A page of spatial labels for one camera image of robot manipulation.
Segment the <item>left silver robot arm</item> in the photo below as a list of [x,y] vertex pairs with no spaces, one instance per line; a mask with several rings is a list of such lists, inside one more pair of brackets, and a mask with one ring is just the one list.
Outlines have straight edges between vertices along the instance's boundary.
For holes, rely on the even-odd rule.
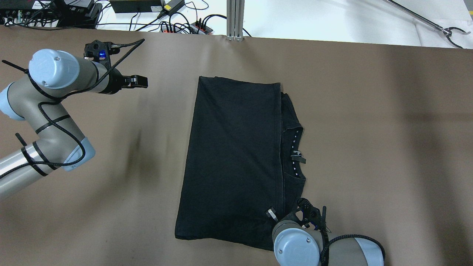
[[112,95],[122,89],[147,88],[146,77],[126,76],[117,69],[143,43],[144,39],[128,44],[95,40],[85,45],[83,56],[42,49],[32,55],[27,68],[2,61],[23,76],[1,92],[1,111],[27,122],[38,139],[27,144],[16,134],[21,148],[1,159],[1,200],[54,170],[72,171],[95,156],[90,140],[62,101],[85,92]]

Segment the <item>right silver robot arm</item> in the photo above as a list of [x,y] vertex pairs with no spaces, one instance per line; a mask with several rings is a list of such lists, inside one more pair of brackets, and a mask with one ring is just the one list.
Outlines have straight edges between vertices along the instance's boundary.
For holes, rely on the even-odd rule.
[[337,235],[326,227],[326,207],[298,207],[272,231],[281,266],[383,266],[382,244],[361,234]]

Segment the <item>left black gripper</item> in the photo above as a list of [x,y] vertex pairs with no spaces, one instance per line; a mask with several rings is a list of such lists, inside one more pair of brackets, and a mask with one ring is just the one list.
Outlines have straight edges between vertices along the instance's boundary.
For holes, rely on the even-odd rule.
[[148,88],[148,78],[140,75],[124,76],[118,70],[108,74],[108,93],[117,93],[122,89]]

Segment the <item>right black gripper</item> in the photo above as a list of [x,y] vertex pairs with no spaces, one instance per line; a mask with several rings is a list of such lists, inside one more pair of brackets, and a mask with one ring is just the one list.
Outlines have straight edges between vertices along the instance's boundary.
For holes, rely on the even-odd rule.
[[268,218],[272,219],[275,223],[278,223],[284,220],[284,216],[280,216],[274,208],[267,209],[266,215]]

